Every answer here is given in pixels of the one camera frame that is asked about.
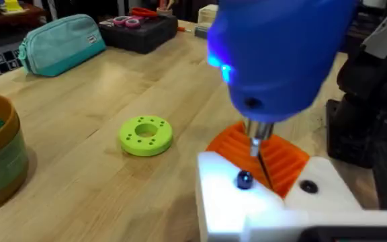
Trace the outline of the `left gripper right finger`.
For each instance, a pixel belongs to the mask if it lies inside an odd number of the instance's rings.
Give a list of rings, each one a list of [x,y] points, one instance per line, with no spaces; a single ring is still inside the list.
[[[362,207],[328,159],[310,156],[273,135],[261,143],[270,180],[265,197],[272,208],[349,212]]]

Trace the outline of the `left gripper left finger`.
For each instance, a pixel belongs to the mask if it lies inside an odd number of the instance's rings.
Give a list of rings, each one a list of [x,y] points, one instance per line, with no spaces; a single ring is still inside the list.
[[[254,171],[242,122],[225,128],[198,154],[196,205],[201,241],[250,241],[250,218],[284,208],[284,201],[253,178],[240,189],[240,171]]]

